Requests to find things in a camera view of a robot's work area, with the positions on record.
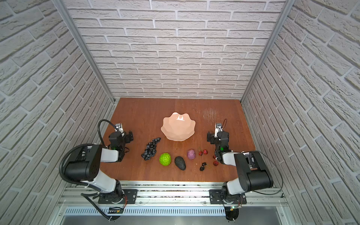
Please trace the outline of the purple fig fruit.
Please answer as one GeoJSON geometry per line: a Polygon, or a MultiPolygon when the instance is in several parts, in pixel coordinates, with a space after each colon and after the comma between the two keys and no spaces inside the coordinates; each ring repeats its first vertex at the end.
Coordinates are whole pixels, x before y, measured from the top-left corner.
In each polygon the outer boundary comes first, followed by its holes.
{"type": "Polygon", "coordinates": [[[196,152],[193,149],[190,149],[187,151],[187,158],[188,159],[195,159],[196,158],[196,152]]]}

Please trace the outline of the dark grape bunch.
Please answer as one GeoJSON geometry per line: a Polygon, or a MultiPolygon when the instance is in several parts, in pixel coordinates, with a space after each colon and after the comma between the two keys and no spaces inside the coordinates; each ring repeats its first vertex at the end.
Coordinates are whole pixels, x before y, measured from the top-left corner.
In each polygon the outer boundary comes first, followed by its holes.
{"type": "Polygon", "coordinates": [[[157,152],[157,144],[161,141],[161,138],[155,138],[151,142],[149,142],[144,150],[144,153],[141,154],[141,157],[147,161],[156,155],[157,152]]]}

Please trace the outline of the dark avocado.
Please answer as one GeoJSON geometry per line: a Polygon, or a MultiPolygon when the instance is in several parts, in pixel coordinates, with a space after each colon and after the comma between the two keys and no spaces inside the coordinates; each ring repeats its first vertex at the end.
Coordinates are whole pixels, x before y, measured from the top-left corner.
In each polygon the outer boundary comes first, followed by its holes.
{"type": "Polygon", "coordinates": [[[174,160],[175,165],[182,171],[186,170],[186,163],[183,157],[177,156],[174,160]]]}

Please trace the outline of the green bumpy fruit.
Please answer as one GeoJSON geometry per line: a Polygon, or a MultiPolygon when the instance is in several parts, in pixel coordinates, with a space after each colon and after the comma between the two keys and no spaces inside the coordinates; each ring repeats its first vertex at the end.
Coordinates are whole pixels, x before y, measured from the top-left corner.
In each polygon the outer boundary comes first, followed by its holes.
{"type": "Polygon", "coordinates": [[[172,158],[169,153],[163,153],[163,154],[161,154],[161,156],[159,158],[160,164],[165,167],[169,166],[171,164],[171,161],[172,161],[172,158]]]}

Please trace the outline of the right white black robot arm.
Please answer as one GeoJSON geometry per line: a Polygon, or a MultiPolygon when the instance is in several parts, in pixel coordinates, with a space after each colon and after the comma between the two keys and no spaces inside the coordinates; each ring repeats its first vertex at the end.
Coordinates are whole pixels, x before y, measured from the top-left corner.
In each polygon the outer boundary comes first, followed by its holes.
{"type": "Polygon", "coordinates": [[[224,203],[244,203],[245,193],[273,187],[273,178],[260,152],[234,152],[229,149],[229,133],[207,133],[207,141],[215,145],[217,163],[236,167],[237,178],[227,181],[219,193],[224,203]]]}

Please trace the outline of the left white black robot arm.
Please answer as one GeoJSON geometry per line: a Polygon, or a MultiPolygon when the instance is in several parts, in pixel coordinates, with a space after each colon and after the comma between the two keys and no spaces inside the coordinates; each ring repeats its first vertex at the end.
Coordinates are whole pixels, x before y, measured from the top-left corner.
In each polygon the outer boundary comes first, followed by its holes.
{"type": "Polygon", "coordinates": [[[101,144],[81,144],[70,150],[60,162],[61,178],[71,184],[90,187],[94,194],[84,197],[98,199],[99,204],[134,204],[136,190],[124,190],[119,180],[109,177],[100,169],[100,164],[121,162],[126,144],[134,140],[132,131],[115,131],[110,134],[110,149],[101,144]]]}

